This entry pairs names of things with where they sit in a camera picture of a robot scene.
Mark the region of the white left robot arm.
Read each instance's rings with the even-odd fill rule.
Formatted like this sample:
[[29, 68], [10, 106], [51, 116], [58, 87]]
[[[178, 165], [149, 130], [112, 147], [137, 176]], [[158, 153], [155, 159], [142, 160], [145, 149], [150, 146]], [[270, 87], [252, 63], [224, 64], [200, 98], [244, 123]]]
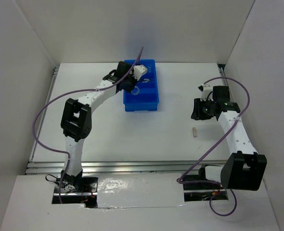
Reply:
[[86, 137], [92, 129], [92, 114], [107, 99], [119, 91], [131, 93], [141, 77], [147, 72], [143, 65], [130, 65], [120, 61], [116, 69], [109, 72], [95, 88], [78, 99], [65, 102], [61, 128], [65, 136], [65, 159], [61, 177], [66, 187], [77, 192], [82, 189], [82, 152]]

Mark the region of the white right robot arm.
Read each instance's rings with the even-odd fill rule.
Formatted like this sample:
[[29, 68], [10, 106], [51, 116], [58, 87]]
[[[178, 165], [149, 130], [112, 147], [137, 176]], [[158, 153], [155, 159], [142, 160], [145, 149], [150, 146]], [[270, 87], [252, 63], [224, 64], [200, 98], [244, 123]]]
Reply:
[[226, 137], [230, 156], [224, 166], [206, 165], [198, 176], [198, 184], [207, 189], [214, 182], [226, 189], [257, 191], [267, 165], [265, 155], [259, 154], [244, 128], [240, 108], [230, 99], [227, 86], [199, 86], [201, 97], [194, 100], [193, 120], [216, 118]]

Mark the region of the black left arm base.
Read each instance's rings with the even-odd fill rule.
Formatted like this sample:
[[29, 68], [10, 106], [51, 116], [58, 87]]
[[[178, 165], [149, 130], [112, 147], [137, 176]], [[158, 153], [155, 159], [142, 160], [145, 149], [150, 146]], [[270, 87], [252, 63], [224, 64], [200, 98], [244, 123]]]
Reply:
[[98, 177], [83, 177], [76, 186], [63, 181], [59, 187], [60, 178], [47, 174], [45, 180], [54, 184], [52, 204], [84, 204], [86, 208], [96, 208]]

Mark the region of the white eraser block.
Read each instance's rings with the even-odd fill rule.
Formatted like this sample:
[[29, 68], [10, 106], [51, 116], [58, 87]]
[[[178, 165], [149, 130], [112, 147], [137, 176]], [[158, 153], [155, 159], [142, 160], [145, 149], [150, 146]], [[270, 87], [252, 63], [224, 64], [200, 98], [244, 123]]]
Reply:
[[192, 132], [193, 132], [193, 137], [197, 137], [198, 134], [197, 134], [197, 129], [195, 127], [192, 128]]

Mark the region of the clear tape roll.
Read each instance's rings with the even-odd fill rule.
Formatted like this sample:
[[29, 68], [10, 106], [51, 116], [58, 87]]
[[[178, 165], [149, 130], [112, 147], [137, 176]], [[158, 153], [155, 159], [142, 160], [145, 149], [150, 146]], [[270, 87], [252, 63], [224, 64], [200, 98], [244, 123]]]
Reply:
[[135, 86], [134, 89], [131, 91], [132, 95], [138, 95], [140, 93], [140, 88]]

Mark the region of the blue gel pen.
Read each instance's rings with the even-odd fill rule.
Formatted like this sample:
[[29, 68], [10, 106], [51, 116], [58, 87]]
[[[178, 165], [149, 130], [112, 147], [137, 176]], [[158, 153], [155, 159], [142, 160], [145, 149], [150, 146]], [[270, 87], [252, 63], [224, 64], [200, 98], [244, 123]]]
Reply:
[[141, 80], [142, 83], [149, 83], [149, 82], [153, 82], [153, 79], [151, 78], [144, 78]]

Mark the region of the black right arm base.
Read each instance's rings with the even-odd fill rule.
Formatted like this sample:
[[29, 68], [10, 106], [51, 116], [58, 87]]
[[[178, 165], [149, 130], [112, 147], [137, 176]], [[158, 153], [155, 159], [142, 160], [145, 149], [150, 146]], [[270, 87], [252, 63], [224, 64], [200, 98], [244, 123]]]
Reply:
[[205, 176], [206, 166], [202, 165], [198, 172], [190, 173], [183, 178], [183, 181], [188, 181], [183, 184], [185, 202], [209, 201], [213, 196], [215, 196], [213, 200], [228, 199], [225, 189], [218, 184], [206, 182], [210, 181]]

